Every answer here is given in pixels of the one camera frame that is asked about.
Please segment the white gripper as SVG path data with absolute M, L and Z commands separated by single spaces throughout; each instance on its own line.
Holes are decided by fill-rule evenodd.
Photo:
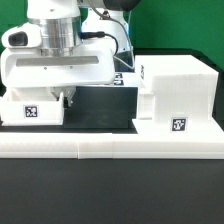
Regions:
M 72 56 L 41 56 L 34 49 L 6 49 L 1 56 L 1 78 L 6 87 L 50 87 L 59 101 L 64 97 L 66 108 L 73 103 L 74 86 L 110 84 L 115 77 L 113 52 L 97 45 L 80 45 Z

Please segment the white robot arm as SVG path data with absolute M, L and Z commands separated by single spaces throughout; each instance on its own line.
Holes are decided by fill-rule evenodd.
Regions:
M 28 21 L 7 30 L 1 38 L 2 104 L 26 102 L 70 106 L 79 85 L 109 84 L 114 80 L 116 61 L 129 68 L 133 62 L 119 57 L 119 47 L 109 41 L 119 36 L 104 30 L 82 29 L 80 9 L 88 7 L 98 20 L 113 29 L 123 24 L 105 15 L 130 11 L 141 0 L 27 0 Z

